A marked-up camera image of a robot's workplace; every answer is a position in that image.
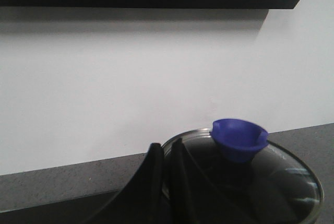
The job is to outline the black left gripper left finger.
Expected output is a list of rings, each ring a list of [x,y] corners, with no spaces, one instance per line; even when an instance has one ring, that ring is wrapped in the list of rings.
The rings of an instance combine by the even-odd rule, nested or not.
[[[163,149],[152,143],[130,181],[86,223],[172,223],[169,203],[162,196],[163,165]]]

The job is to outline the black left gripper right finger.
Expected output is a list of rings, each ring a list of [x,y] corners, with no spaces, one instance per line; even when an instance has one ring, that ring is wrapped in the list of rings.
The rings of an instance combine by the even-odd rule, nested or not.
[[[175,223],[208,223],[205,198],[201,195],[195,164],[181,138],[172,144],[169,195]]]

